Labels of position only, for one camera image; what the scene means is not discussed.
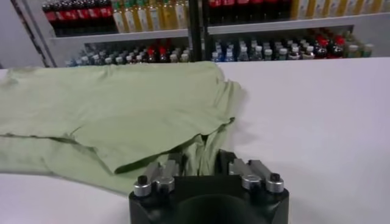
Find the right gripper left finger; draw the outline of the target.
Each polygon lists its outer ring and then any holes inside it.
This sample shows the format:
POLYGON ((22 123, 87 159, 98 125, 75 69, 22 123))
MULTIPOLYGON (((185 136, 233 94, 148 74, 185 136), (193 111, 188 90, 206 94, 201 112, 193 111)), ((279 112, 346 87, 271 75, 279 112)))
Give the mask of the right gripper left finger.
POLYGON ((175 189, 175 177, 182 176, 184 157, 181 153, 172 153, 164 165, 159 162, 150 163, 134 183, 133 194, 148 197, 154 190, 169 194, 175 189))

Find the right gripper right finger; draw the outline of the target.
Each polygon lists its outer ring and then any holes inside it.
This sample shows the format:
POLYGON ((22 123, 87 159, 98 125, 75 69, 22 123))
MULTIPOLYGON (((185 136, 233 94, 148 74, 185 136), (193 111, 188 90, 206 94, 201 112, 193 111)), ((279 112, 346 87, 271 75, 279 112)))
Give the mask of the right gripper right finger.
POLYGON ((233 152, 218 152, 218 174, 238 175, 245 190, 252 191, 264 188, 272 194, 281 194, 285 182, 279 173, 271 172, 260 160, 250 159, 245 163, 233 152))

